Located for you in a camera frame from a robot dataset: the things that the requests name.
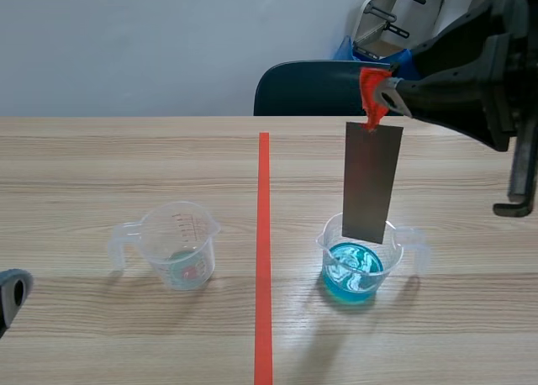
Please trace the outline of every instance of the clear water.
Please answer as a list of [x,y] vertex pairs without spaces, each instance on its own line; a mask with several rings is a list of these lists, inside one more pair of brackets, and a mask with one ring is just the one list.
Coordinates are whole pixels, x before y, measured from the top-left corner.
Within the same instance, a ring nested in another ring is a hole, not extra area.
[[[379,257],[364,245],[345,242],[333,246],[330,254],[339,262],[365,273],[382,272]],[[383,280],[383,275],[369,277],[352,273],[330,258],[324,263],[322,276],[329,291],[340,301],[360,303],[372,296]]]

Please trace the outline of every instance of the gray metal sheet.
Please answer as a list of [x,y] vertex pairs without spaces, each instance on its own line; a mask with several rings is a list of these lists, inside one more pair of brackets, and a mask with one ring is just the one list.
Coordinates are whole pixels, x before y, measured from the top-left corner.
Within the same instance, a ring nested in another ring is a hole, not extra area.
[[382,244],[404,128],[345,127],[342,235]]

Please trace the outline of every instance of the red tape line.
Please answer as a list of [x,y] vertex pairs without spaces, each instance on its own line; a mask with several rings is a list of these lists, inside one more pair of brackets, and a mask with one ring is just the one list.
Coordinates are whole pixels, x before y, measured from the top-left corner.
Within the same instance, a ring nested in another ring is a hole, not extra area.
[[260,133],[256,227],[254,385],[272,385],[271,186],[269,133]]

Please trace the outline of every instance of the plastic measuring cup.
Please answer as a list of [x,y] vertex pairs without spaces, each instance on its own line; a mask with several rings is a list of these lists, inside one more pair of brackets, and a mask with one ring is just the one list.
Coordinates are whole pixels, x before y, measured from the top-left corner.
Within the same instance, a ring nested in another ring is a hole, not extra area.
[[167,287],[189,290],[213,274],[213,237],[219,231],[219,223],[203,207],[169,203],[153,209],[141,221],[114,227],[108,256],[115,270],[123,270],[124,246],[134,245]]
[[342,236],[342,213],[333,216],[316,240],[323,249],[322,277],[327,289],[346,303],[360,303],[376,293],[398,266],[405,251],[414,251],[414,272],[430,264],[430,248],[419,229],[395,228],[387,222],[383,244]]

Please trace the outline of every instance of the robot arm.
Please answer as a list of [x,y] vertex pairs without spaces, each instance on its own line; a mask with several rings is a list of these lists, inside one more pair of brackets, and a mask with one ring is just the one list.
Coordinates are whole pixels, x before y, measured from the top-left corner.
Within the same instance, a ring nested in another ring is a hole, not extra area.
[[376,101],[497,151],[507,151],[517,137],[510,203],[493,211],[530,214],[538,172],[538,0],[486,0],[412,50],[411,58],[423,78],[398,78],[400,65],[393,64]]

